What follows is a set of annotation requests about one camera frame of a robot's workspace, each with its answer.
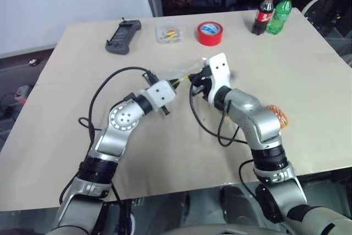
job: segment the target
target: beige paper surface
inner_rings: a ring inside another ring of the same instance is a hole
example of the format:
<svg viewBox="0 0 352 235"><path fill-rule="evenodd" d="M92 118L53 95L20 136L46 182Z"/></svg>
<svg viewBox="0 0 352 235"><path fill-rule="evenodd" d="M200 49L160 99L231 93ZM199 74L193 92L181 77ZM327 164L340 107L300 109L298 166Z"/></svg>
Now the beige paper surface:
<svg viewBox="0 0 352 235"><path fill-rule="evenodd" d="M177 75L201 57L220 52L234 71L232 87L275 104L290 122L282 131L287 157L297 174L352 165L351 69L296 9L277 36L253 35L255 12L228 12L142 19L130 53L105 51L118 21L74 24L67 28L24 106L0 153L0 210L58 206L62 188L76 172L89 144L87 116L100 83L115 70L142 66L164 76ZM174 20L186 30L180 43L159 44L155 25ZM204 21L224 27L223 41L206 47L194 31ZM138 71L123 73L103 89L93 110L96 127L109 108L130 92L147 87ZM238 167L251 158L248 146L228 148L197 125L188 103L189 83L181 83L171 114L152 113L141 120L114 177L125 198L238 183ZM195 98L201 120L217 130L221 114ZM225 121L224 134L235 125ZM255 181L252 165L244 179Z"/></svg>

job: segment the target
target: white wall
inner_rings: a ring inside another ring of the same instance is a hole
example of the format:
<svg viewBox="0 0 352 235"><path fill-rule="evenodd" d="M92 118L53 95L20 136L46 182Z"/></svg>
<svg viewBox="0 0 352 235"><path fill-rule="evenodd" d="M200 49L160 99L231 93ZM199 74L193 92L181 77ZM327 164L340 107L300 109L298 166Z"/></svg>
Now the white wall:
<svg viewBox="0 0 352 235"><path fill-rule="evenodd" d="M0 58L57 43L69 23L151 16L148 0L0 0Z"/></svg>

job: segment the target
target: green plastic bottle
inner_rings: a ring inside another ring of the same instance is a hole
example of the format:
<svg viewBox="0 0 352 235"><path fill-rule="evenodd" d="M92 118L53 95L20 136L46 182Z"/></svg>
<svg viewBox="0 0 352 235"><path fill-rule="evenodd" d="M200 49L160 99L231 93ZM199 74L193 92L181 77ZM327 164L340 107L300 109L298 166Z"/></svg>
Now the green plastic bottle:
<svg viewBox="0 0 352 235"><path fill-rule="evenodd" d="M282 28L284 27L284 24L291 10L291 0L282 0L280 3L278 3L275 8L274 16L270 21L266 31L275 35L282 31Z"/></svg>

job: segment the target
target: small clear box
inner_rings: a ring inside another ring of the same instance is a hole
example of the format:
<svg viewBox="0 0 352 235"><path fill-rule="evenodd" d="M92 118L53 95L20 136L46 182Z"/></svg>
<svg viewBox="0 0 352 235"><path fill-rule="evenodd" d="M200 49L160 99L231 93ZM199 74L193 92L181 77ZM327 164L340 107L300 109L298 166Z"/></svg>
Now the small clear box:
<svg viewBox="0 0 352 235"><path fill-rule="evenodd" d="M174 43L183 39L181 28L172 22L158 23L155 28L155 34L159 43Z"/></svg>

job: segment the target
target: black cable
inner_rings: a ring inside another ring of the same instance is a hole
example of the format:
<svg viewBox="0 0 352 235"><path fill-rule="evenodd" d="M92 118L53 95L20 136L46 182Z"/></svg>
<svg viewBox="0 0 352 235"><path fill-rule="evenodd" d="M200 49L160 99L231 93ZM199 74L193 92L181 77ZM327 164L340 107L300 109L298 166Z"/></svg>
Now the black cable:
<svg viewBox="0 0 352 235"><path fill-rule="evenodd" d="M119 101L119 102L113 104L112 107L110 108L110 111L111 111L115 106L120 105L122 102L124 102L124 100L121 100L121 101Z"/></svg>
<svg viewBox="0 0 352 235"><path fill-rule="evenodd" d="M229 141L228 143L223 143L223 142L221 141L221 138L219 138L219 135L221 134L221 128L222 128L222 125L223 125L223 123L224 123L225 114L226 114L226 109L224 108L223 111L222 111L222 116L221 116L221 120L220 120L220 124L219 124L219 128L218 128L218 142L219 142L219 144L220 144L221 146L223 146L223 147L228 147L233 141ZM237 129L236 129L235 133L233 134L232 139L235 139L235 138L236 138L239 129L240 129L240 127L237 126Z"/></svg>
<svg viewBox="0 0 352 235"><path fill-rule="evenodd" d="M72 179L70 180L70 182L68 182L68 184L64 187L64 189L62 189L61 194L60 194L60 196L59 196L59 203L60 203L60 205L62 204L62 201L63 201L63 199L64 199L64 194L66 193L67 189L68 189L68 188L70 187L70 185L72 184L73 179L77 176L77 174L78 174L78 173L76 173L76 174L72 177Z"/></svg>
<svg viewBox="0 0 352 235"><path fill-rule="evenodd" d="M118 235L131 234L131 206L131 199L126 199L121 202Z"/></svg>
<svg viewBox="0 0 352 235"><path fill-rule="evenodd" d="M199 117L198 117L198 114L194 108L194 104L193 104L193 94L192 94L192 88L194 86L194 84L197 82L197 80L199 79L199 76L196 75L193 79L192 79L192 82L191 82L191 86L190 86L190 89L189 89L189 104L191 106L191 110L192 110L192 113L196 119L196 121L198 122L199 126L205 130L206 132L208 132L210 135L216 137L216 138L220 138L220 139L223 139L223 140L229 140L231 143L232 142L237 142L237 143L243 143L243 144L247 144L247 142L243 141L243 140L236 140L236 139L232 139L232 138L227 138L227 137L224 137L224 136L221 136L219 134L216 134L210 130L208 130L204 125L203 123L200 121Z"/></svg>
<svg viewBox="0 0 352 235"><path fill-rule="evenodd" d="M107 79L105 79L105 81L99 86L99 88L97 89L97 91L93 95L93 98L92 98L92 100L90 102L90 105L89 105L89 112L88 112L88 130L89 130L89 139L90 139L89 149L90 149L91 145L93 144L94 137L95 137L95 130L94 130L94 126L92 124L92 112L93 112L94 102L95 102L97 96L99 95L100 91L110 81L110 79L112 79L115 75L117 75L117 74L119 74L121 72L127 71L127 70L140 70L140 71L143 71L145 73L149 72L147 69L145 69L143 67L137 67L137 66L125 67L125 68L117 70L116 72L114 72L111 75L109 75L109 77Z"/></svg>
<svg viewBox="0 0 352 235"><path fill-rule="evenodd" d="M89 130L89 139L90 139L90 144L89 144L89 148L87 150L87 153L86 153L86 157L88 155L88 151L90 149L90 147L92 146L93 142L94 142L94 138L95 138L95 128L94 128L94 125L92 123L92 111L93 111L93 105L94 105L94 102L96 100L96 98L98 97L100 91L104 88L104 86L117 74L121 73L121 72L124 72L124 71L127 71L127 70L141 70L141 71L144 71L145 73L148 73L149 71L143 67L135 67L135 66L132 66L132 67L125 67L125 68L122 68L120 70L117 70L116 72L112 73L111 75L108 76L107 79L105 79L105 81L99 86L99 88L97 89L97 91L95 92L95 94L93 95L93 98L90 102L90 105L89 105L89 113L88 113L88 130ZM64 194L66 193L67 189L70 187L70 185L72 184L73 182L73 179L77 176L78 173L76 173L72 179L70 180L70 182L64 187L64 189L62 190L62 192L60 193L60 197L59 197L59 203L61 205L62 201L63 201L63 196Z"/></svg>
<svg viewBox="0 0 352 235"><path fill-rule="evenodd" d="M80 118L78 118L78 123L81 124L83 127L85 127L85 128L88 129L88 128L89 128L88 125L87 125L87 124L84 124L82 121L87 121L87 122L88 122L88 119L85 118L85 117L80 117Z"/></svg>
<svg viewBox="0 0 352 235"><path fill-rule="evenodd" d="M245 188L245 189L255 198L255 200L257 200L257 202L259 203L259 201L258 201L258 199L257 199L257 196L256 196L256 195L249 189L249 187L243 182L242 174L241 174L242 167L245 166L247 163L251 163L251 162L253 162L253 159L241 163L240 167L238 168L238 175L240 176L240 181L241 181L242 185L244 186L244 188Z"/></svg>
<svg viewBox="0 0 352 235"><path fill-rule="evenodd" d="M120 199L119 194L117 193L117 190L116 190L115 185L113 184L113 182L111 182L111 189L112 189L112 192L115 195L116 202L117 202L117 204L119 205L119 207L121 209L121 199Z"/></svg>

